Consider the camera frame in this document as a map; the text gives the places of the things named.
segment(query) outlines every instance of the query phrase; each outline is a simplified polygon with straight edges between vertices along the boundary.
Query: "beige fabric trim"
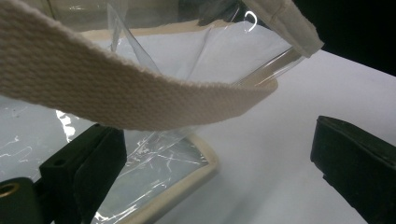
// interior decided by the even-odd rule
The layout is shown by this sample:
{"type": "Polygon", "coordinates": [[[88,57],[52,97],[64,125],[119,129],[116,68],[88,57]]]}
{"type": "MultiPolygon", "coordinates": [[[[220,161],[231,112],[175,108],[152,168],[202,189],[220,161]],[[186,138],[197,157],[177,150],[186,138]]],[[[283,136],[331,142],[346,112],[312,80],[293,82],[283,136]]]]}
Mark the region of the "beige fabric trim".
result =
{"type": "Polygon", "coordinates": [[[323,47],[315,26],[291,0],[243,0],[273,31],[309,58],[323,47]]]}
{"type": "MultiPolygon", "coordinates": [[[[178,23],[171,23],[166,25],[161,25],[158,27],[152,28],[137,28],[130,29],[131,33],[134,36],[140,35],[170,35],[170,34],[179,34],[179,33],[187,33],[187,32],[197,32],[207,29],[209,26],[211,28],[215,27],[226,27],[231,23],[226,21],[213,21],[212,23],[206,26],[198,26],[198,20],[196,21],[184,21],[178,23]]],[[[92,41],[97,40],[109,40],[111,39],[111,33],[108,30],[91,30],[81,32],[82,36],[92,41]]]]}
{"type": "Polygon", "coordinates": [[[120,129],[240,116],[276,89],[190,83],[105,51],[19,1],[0,0],[0,94],[120,129]]]}

